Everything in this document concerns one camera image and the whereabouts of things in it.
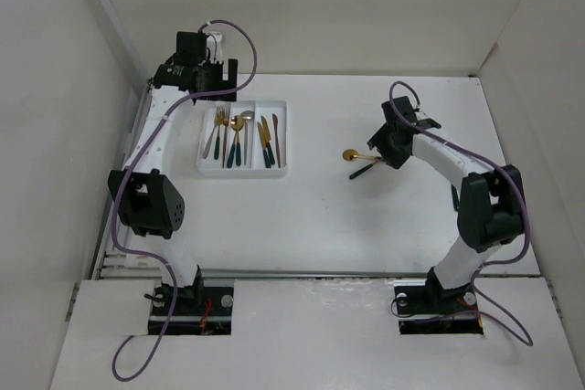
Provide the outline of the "gold fork green handle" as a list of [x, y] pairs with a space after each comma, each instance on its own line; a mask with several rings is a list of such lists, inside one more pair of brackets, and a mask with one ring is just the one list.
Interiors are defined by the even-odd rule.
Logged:
[[214, 159], [219, 159], [220, 154], [220, 134], [221, 134], [221, 127], [224, 126], [224, 122], [227, 120], [229, 116], [228, 108], [227, 107], [218, 107], [216, 111], [215, 117], [215, 125], [217, 126], [217, 134], [215, 140], [215, 147], [214, 147]]

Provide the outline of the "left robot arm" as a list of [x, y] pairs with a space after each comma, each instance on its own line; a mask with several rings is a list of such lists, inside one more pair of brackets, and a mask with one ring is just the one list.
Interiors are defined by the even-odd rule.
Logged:
[[198, 264], [171, 243], [183, 225], [186, 202], [169, 173], [192, 106], [237, 98], [238, 62], [223, 58], [222, 43], [219, 33], [177, 33], [174, 54], [147, 87], [149, 107], [133, 152], [108, 177], [112, 223], [128, 227], [140, 240], [124, 253], [133, 261], [149, 258], [162, 271], [162, 283], [150, 297], [158, 313], [192, 315], [207, 303]]

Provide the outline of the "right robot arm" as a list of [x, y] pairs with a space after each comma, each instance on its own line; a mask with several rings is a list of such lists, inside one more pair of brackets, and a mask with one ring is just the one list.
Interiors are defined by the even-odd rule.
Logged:
[[394, 169], [411, 157], [423, 161], [459, 196], [457, 237], [417, 291], [430, 309], [445, 311], [499, 248], [529, 234], [521, 173], [449, 140], [438, 122], [418, 117], [406, 96], [390, 99], [381, 108], [385, 123], [367, 142], [368, 148]]

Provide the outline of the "silver spoon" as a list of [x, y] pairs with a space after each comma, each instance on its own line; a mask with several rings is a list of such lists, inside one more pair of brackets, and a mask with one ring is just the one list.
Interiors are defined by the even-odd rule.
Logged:
[[244, 165], [250, 163], [250, 125], [254, 122], [255, 113], [252, 110], [246, 110], [241, 113], [244, 121]]

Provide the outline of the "rose gold knife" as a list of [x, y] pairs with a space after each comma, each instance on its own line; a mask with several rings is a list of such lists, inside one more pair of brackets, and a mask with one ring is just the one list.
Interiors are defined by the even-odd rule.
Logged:
[[281, 148], [280, 148], [280, 139], [279, 139], [279, 119], [278, 116], [273, 113], [272, 114], [272, 123], [274, 129], [274, 138], [275, 138], [275, 148], [276, 148], [276, 158], [277, 164], [279, 168], [282, 168], [282, 158], [281, 158]]

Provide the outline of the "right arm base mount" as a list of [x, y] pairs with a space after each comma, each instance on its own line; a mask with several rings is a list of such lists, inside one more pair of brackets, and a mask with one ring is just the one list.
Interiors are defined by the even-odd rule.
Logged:
[[394, 288], [393, 312], [399, 318], [401, 335], [483, 335], [477, 300], [466, 286], [440, 297], [426, 285]]

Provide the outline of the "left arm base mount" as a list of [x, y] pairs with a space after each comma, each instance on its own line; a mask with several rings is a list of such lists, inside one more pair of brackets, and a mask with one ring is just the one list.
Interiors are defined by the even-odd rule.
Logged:
[[[165, 335], [231, 335], [233, 292], [232, 286], [180, 289]], [[153, 294], [144, 295], [151, 301], [147, 323], [149, 335], [161, 333], [172, 293], [170, 285], [161, 285], [154, 289]]]

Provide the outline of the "silver rose fork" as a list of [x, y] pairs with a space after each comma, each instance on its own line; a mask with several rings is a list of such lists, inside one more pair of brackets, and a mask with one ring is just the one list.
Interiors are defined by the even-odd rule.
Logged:
[[216, 140], [216, 134], [217, 134], [217, 126], [215, 125], [215, 117], [216, 117], [216, 113], [215, 113], [215, 116], [213, 118], [213, 126], [212, 126], [211, 134], [209, 134], [208, 139], [207, 139], [207, 143], [206, 143], [205, 148], [203, 150], [203, 154], [202, 154], [203, 159], [207, 159], [209, 157], [210, 151], [213, 151], [213, 158], [214, 158], [214, 147], [215, 147], [215, 140]]

